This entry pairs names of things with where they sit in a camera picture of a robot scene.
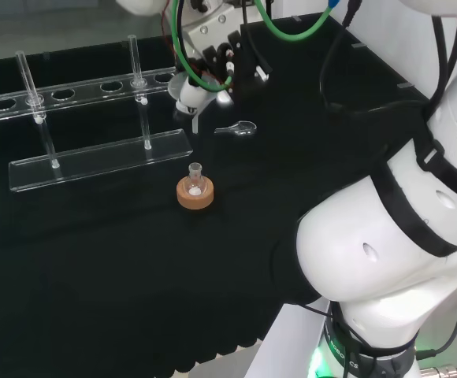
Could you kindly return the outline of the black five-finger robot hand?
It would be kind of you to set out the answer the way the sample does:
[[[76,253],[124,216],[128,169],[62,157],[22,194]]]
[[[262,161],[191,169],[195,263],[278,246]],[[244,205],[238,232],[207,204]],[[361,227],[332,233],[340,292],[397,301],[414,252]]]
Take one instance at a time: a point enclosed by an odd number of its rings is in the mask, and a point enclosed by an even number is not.
[[[180,85],[176,110],[193,116],[212,98],[228,95],[250,72],[270,67],[241,28],[255,16],[254,1],[169,1],[162,16],[171,28]]]

